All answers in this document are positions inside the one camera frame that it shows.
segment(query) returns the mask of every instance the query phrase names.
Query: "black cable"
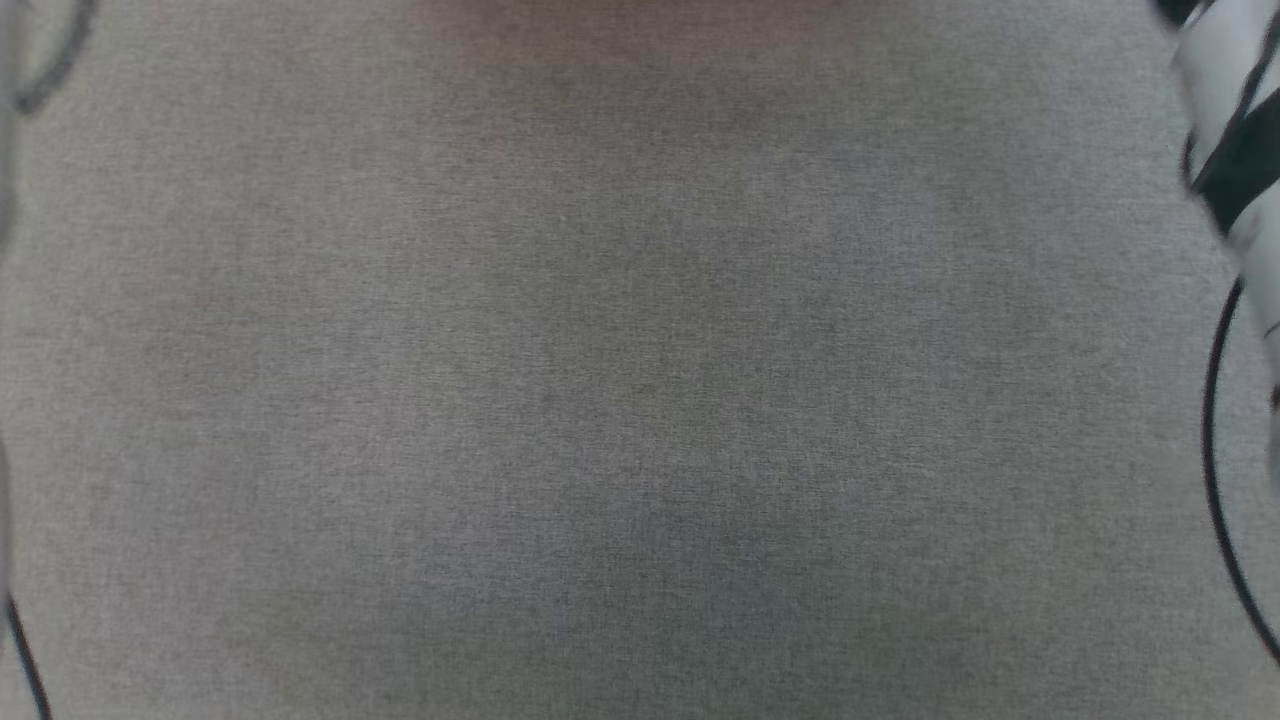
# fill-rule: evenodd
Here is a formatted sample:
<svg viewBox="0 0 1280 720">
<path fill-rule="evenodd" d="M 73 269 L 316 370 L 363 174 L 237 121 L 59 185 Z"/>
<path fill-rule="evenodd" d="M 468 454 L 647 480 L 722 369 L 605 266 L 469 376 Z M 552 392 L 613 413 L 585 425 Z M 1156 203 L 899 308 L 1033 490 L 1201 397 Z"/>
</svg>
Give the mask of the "black cable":
<svg viewBox="0 0 1280 720">
<path fill-rule="evenodd" d="M 36 701 L 36 716 L 40 720 L 52 720 L 54 712 L 49 710 L 49 696 L 45 694 L 45 683 L 40 680 L 40 669 L 36 667 L 36 656 L 31 653 L 27 644 L 27 633 L 22 629 L 22 616 L 18 615 L 18 603 L 9 596 L 9 628 L 13 629 L 13 644 L 18 647 L 18 662 L 27 674 L 27 684 L 31 687 L 31 697 Z"/>
<path fill-rule="evenodd" d="M 61 87 L 63 81 L 70 74 L 76 59 L 88 40 L 90 23 L 93 20 L 93 12 L 97 9 L 97 0 L 77 0 L 76 13 L 72 15 L 63 42 L 58 47 L 58 54 L 49 61 L 44 72 L 28 86 L 18 90 L 18 114 L 31 115 L 38 110 L 54 92 Z"/>
<path fill-rule="evenodd" d="M 1222 316 L 1217 320 L 1217 332 L 1213 333 L 1213 350 L 1210 351 L 1208 356 L 1208 373 L 1204 377 L 1203 421 L 1201 423 L 1204 492 L 1208 496 L 1208 514 L 1213 519 L 1213 534 L 1217 536 L 1217 547 L 1222 551 L 1222 561 L 1226 562 L 1226 573 L 1231 577 L 1235 596 L 1240 598 L 1240 605 L 1244 606 L 1244 612 L 1249 616 L 1249 623 L 1253 624 L 1254 632 L 1258 633 L 1258 638 L 1262 639 L 1262 644 L 1266 646 L 1271 659 L 1280 665 L 1280 641 L 1276 641 L 1271 626 L 1262 618 L 1262 610 L 1258 609 L 1257 601 L 1253 600 L 1249 584 L 1244 579 L 1244 571 L 1240 570 L 1240 561 L 1235 556 L 1235 548 L 1231 546 L 1231 536 L 1226 530 L 1222 497 L 1217 487 L 1217 461 L 1213 456 L 1213 407 L 1217 402 L 1217 375 L 1222 365 L 1222 350 L 1226 347 L 1226 332 L 1231 328 L 1231 316 L 1235 315 L 1235 307 L 1240 302 L 1243 290 L 1244 283 L 1236 278 L 1235 284 L 1231 286 L 1230 295 L 1226 296 L 1226 304 L 1222 306 Z"/>
</svg>

